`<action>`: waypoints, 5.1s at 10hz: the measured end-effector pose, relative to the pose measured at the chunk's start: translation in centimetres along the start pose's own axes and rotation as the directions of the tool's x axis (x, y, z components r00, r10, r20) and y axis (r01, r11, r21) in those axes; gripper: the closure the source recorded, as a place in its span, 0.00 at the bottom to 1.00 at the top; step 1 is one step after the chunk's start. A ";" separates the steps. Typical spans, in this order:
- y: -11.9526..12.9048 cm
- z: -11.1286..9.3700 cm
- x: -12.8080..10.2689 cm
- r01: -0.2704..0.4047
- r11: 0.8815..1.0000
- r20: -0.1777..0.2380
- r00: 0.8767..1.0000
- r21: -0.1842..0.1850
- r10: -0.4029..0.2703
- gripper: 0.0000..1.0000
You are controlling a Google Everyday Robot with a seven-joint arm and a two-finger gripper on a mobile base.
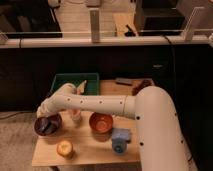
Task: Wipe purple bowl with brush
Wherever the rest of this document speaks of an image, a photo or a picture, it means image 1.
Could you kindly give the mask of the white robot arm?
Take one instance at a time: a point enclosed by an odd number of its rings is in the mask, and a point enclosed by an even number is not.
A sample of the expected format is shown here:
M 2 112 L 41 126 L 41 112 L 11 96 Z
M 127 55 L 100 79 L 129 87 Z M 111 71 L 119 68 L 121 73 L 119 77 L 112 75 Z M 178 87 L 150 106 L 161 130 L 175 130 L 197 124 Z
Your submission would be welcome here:
M 132 95 L 77 95 L 65 83 L 46 98 L 37 116 L 81 109 L 132 118 L 136 121 L 142 171 L 189 171 L 183 136 L 171 96 L 162 88 L 148 86 Z

